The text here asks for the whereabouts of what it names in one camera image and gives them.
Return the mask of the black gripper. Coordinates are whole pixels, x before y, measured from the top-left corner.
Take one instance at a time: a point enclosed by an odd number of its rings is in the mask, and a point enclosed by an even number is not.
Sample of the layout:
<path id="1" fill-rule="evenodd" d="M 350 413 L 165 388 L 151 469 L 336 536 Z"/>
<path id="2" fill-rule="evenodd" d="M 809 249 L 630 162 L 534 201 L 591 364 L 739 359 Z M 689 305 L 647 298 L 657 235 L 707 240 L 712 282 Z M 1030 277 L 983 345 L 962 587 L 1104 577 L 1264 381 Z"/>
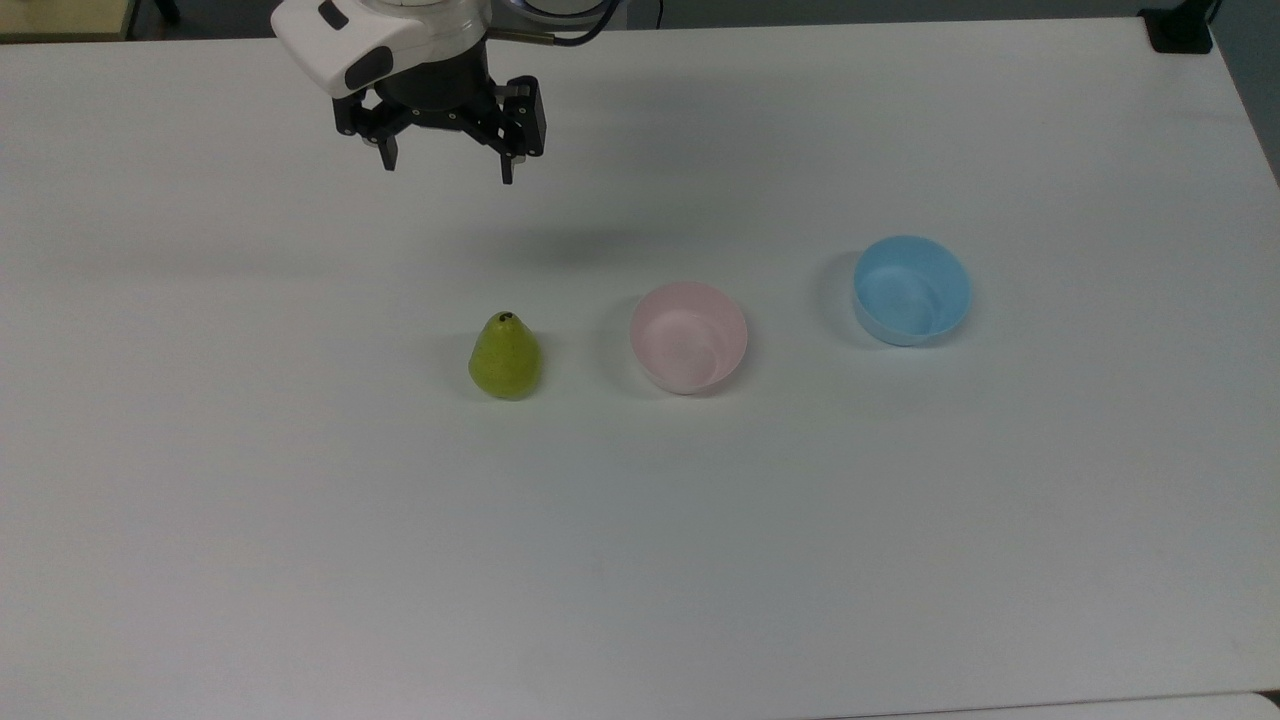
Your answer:
<path id="1" fill-rule="evenodd" d="M 374 85 L 378 105 L 366 108 L 366 91 L 333 100 L 335 129 L 360 137 L 379 151 L 385 170 L 398 163 L 397 136 L 413 117 L 462 119 L 462 131 L 493 150 L 500 161 L 502 183 L 515 182 L 515 168 L 547 149 L 547 118 L 540 82 L 520 76 L 503 85 L 489 72 L 483 40 L 457 56 L 426 61 L 388 76 Z"/>

